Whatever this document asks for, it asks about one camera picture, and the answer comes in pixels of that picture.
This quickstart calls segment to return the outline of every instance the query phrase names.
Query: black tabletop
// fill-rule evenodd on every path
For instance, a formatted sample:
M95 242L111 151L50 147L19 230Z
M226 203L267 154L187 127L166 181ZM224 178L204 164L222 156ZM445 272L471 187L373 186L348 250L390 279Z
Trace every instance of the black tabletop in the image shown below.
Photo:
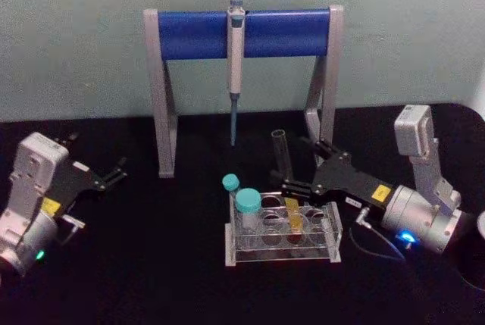
M397 152L393 121L402 107L339 109L334 144L354 166L414 188L412 167ZM443 176L462 194L462 209L485 210L485 123L457 105L434 105ZM0 208L8 200L17 144L33 131L80 137L71 157L98 173L127 157L129 177L72 214L86 228L22 280L4 277L1 323L484 323L485 293L467 286L452 264L423 248L406 264L369 257L349 241L357 214L340 205L342 263L285 261L224 266L229 219L224 174L243 186L274 190L270 133L286 130L296 179L314 173L302 112L240 114L235 148L229 117L181 117L176 178L158 178L151 118L0 124ZM391 233L380 229L388 238ZM389 249L355 228L366 248Z

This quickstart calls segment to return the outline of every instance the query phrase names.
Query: green led light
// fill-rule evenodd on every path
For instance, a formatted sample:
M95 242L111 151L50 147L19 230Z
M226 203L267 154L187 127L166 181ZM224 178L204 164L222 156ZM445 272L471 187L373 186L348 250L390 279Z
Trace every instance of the green led light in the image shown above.
M37 261L40 261L41 259L44 258L44 255L45 255L45 252L44 251L40 251L39 253L37 253L36 260Z

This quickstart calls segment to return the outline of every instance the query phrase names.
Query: blue bar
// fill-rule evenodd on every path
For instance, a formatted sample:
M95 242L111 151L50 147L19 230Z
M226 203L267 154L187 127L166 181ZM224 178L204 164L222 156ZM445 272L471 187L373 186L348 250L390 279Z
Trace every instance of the blue bar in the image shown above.
M327 54L330 11L249 11L245 58ZM227 57L226 11L159 12L164 60Z

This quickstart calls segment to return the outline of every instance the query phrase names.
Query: blue led light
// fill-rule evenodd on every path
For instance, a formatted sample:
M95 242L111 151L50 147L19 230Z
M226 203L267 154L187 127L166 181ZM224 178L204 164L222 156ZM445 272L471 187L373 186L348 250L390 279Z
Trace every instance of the blue led light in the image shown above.
M408 231L404 231L399 235L399 238L409 243L416 243L416 238Z

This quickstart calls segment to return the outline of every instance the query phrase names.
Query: metal frame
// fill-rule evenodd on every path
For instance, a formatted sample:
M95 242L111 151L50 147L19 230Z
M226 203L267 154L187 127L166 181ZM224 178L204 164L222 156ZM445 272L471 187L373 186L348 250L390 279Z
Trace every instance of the metal frame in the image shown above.
M143 11L146 60L152 89L153 117L157 136L160 178L174 177L177 147L177 114L167 62L161 59L158 10Z
M339 79L340 55L343 39L343 6L330 6L327 55L317 56L311 76L310 89L305 106L305 121L313 143L333 138L335 120L335 98ZM318 103L321 97L321 117L318 117Z
M177 147L177 114L167 62L161 58L161 36L158 28L158 10L143 11L145 44L153 117L157 136L160 178L174 177ZM326 139L332 142L335 118L335 98L339 76L343 40L343 6L330 6L327 55L317 56L305 105L305 121L312 142ZM318 103L321 99L321 117Z

